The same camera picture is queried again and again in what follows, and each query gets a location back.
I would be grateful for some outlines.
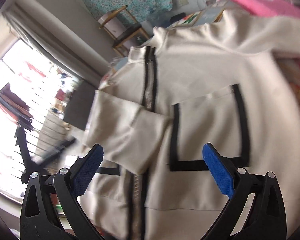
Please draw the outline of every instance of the white jacket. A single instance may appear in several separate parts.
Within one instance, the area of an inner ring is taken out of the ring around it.
[[[300,57],[300,20],[226,10],[219,23],[154,33],[96,91],[86,131],[105,152],[96,225],[122,240],[201,239],[227,201],[202,160],[211,142],[250,173],[276,174],[290,233],[300,110],[275,58]]]

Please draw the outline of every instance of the window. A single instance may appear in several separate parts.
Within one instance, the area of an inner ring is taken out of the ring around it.
[[[32,159],[40,159],[49,149],[65,139],[66,124],[62,113],[53,112],[59,89],[72,91],[78,81],[61,74],[45,56],[22,40],[17,41],[0,60],[0,90],[10,83],[11,91],[29,106],[33,130],[26,130]],[[14,138],[18,124],[0,105],[0,192],[21,203],[26,189],[20,177],[25,167]]]

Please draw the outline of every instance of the black zipper trim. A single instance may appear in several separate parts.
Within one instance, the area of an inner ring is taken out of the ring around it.
[[[132,219],[133,219],[133,174],[129,171],[130,175],[129,188],[128,188],[128,237],[127,240],[132,239]]]
[[[151,60],[153,64],[153,86],[152,86],[152,108],[151,112],[155,112],[155,101],[157,97],[157,89],[158,89],[158,84],[157,84],[157,60],[155,58],[155,48],[152,49],[151,52]]]
[[[116,168],[99,167],[96,173],[120,176],[120,165],[117,164]]]
[[[148,80],[149,80],[149,69],[148,69],[148,63],[149,63],[149,54],[150,54],[150,46],[146,47],[146,53],[145,53],[145,80],[144,80],[144,88],[143,88],[143,96],[142,96],[142,106],[146,106],[146,89],[148,87]]]
[[[247,114],[243,98],[238,84],[231,86],[237,105],[241,130],[241,154],[239,157],[230,158],[236,167],[248,167],[250,159],[250,136],[247,122]],[[178,159],[178,129],[179,129],[179,104],[173,105],[174,119],[170,140],[169,168],[170,171],[208,171],[204,160],[179,161]]]
[[[145,53],[145,79],[144,79],[144,90],[141,105],[146,107],[146,89],[148,87],[149,80],[149,67],[148,64],[152,60],[154,68],[154,77],[153,77],[153,87],[152,87],[152,108],[151,111],[155,110],[155,100],[157,95],[157,62],[155,58],[155,48],[150,46],[146,47]],[[131,240],[132,237],[132,222],[133,222],[133,174],[130,173],[131,180],[129,182],[129,191],[128,191],[128,237],[127,240]],[[141,198],[140,198],[140,207],[141,207],[141,240],[145,238],[146,232],[146,195],[148,192],[148,181],[149,181],[149,169],[142,175],[142,185],[141,185]]]

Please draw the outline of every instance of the blue gripper pad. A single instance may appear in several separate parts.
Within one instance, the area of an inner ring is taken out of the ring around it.
[[[71,193],[74,198],[77,198],[86,192],[102,160],[103,148],[100,145],[95,144],[82,161],[80,170],[72,179]]]
[[[215,151],[216,149],[212,144],[207,143],[202,148],[202,157],[221,193],[231,199],[234,194],[233,178]]]

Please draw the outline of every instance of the zipper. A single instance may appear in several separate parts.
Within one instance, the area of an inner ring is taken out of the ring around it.
[[[154,111],[153,106],[153,100],[154,100],[154,62],[153,62],[153,56],[154,56],[154,49],[148,47],[147,53],[145,57],[145,88],[144,88],[144,98],[143,98],[143,105],[148,111]],[[142,233],[142,185],[143,185],[143,179],[147,179],[143,175],[133,175],[133,191],[132,191],[132,232],[131,232],[131,240],[142,240],[141,236],[144,235]]]

